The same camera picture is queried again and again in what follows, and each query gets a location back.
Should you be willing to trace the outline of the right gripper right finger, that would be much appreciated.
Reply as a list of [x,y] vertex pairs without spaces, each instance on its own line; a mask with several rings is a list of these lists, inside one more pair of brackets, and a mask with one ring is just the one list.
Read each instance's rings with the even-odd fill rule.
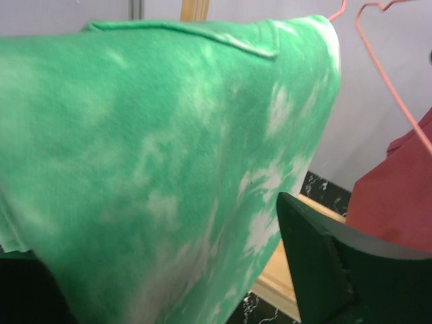
[[431,322],[431,254],[363,234],[288,193],[276,207],[302,323]]

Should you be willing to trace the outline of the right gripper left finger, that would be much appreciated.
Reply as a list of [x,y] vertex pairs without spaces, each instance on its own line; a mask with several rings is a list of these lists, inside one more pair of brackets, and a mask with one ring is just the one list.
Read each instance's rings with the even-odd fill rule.
[[1,322],[76,322],[50,271],[31,252],[1,253]]

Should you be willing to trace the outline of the green tie-dye trousers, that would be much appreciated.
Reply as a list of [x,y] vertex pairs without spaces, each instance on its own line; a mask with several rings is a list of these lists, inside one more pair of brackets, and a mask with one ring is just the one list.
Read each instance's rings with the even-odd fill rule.
[[1,245],[79,323],[225,323],[340,89],[323,16],[1,39]]

